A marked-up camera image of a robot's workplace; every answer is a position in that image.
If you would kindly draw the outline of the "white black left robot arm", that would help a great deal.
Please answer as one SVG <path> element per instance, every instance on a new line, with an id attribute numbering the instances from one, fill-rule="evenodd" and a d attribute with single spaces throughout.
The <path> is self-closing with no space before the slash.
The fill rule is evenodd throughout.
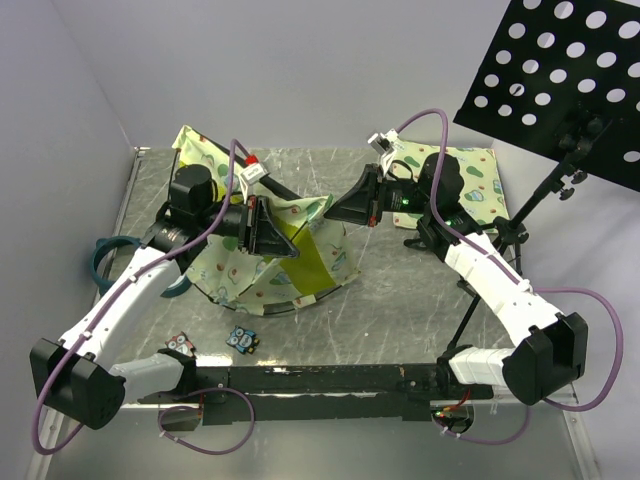
<path id="1" fill-rule="evenodd" d="M 38 404 L 98 430 L 120 407 L 156 392 L 176 402 L 197 390 L 196 365 L 185 354 L 164 349 L 148 359 L 116 364 L 125 337 L 169 286 L 184 277 L 210 235 L 236 239 L 252 255 L 296 258 L 298 249 L 276 226 L 267 197 L 265 167 L 255 163 L 226 180 L 243 196 L 233 205 L 217 200 L 210 170 L 188 165 L 177 170 L 167 201 L 140 247 L 92 310 L 58 340 L 40 339 L 29 354 Z"/>

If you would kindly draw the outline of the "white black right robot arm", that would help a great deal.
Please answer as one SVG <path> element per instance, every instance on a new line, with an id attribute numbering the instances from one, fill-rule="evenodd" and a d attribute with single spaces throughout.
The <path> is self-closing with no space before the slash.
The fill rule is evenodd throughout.
<path id="1" fill-rule="evenodd" d="M 383 176 L 368 164 L 358 182 L 326 212 L 331 220 L 373 227 L 385 212 L 415 213 L 418 242 L 459 274 L 499 319 L 513 346 L 453 346 L 438 359 L 436 385 L 458 398 L 471 385 L 506 387 L 534 405 L 579 379 L 586 366 L 588 326 L 536 294 L 504 260 L 460 203 L 459 161 L 428 156 L 417 179 Z"/>

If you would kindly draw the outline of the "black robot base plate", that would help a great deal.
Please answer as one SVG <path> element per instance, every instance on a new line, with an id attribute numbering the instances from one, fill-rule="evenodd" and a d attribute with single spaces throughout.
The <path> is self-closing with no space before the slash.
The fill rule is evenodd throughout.
<path id="1" fill-rule="evenodd" d="M 200 367 L 194 389 L 212 387 L 246 395 L 258 421 L 429 421 L 433 406 L 493 397 L 492 387 L 462 385 L 434 363 Z"/>

